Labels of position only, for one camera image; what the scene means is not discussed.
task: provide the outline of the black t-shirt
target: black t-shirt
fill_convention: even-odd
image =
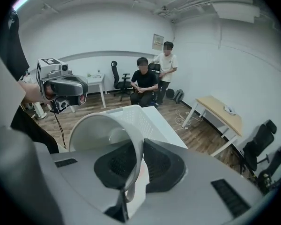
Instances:
[[[6,18],[0,31],[0,57],[12,76],[18,81],[28,70],[29,65],[19,39],[18,16],[13,16],[13,22],[10,24],[10,28],[8,27],[8,20],[9,17]],[[36,124],[21,107],[18,108],[11,123],[11,127],[26,133],[32,141],[45,144],[50,153],[59,152],[54,138]]]
[[[132,82],[136,82],[140,88],[150,88],[157,84],[157,78],[155,72],[148,70],[146,74],[141,74],[140,70],[135,71],[131,79]]]

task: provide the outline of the camera lens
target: camera lens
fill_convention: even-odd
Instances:
[[[62,66],[61,66],[61,69],[62,69],[63,71],[67,71],[67,65],[62,65]]]

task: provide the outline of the hair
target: hair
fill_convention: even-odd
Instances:
[[[170,49],[173,49],[174,47],[174,44],[172,42],[165,42],[163,44],[164,47],[167,47],[167,48],[170,48]]]
[[[136,61],[137,66],[148,66],[149,62],[148,59],[141,57]]]

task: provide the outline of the black sleeve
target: black sleeve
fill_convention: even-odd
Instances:
[[[157,77],[156,77],[156,76],[158,76],[156,73],[152,73],[153,85],[158,84],[158,82],[157,82]]]
[[[10,28],[8,28],[8,20],[9,16],[6,17],[0,30],[0,57],[12,76],[18,81],[28,70],[29,65],[18,34],[18,15],[13,15]]]
[[[132,78],[131,78],[131,81],[133,82],[133,83],[135,83],[136,81],[137,81],[137,79],[138,79],[138,71],[135,71],[134,72],[134,74],[133,74],[133,76],[132,76]]]

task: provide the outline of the backpack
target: backpack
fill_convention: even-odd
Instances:
[[[167,98],[169,98],[169,99],[173,99],[174,96],[175,96],[174,90],[173,90],[173,89],[167,89],[166,96],[167,96]]]
[[[176,91],[173,100],[176,102],[176,104],[178,104],[183,99],[183,97],[184,97],[184,92],[181,89],[179,89]]]

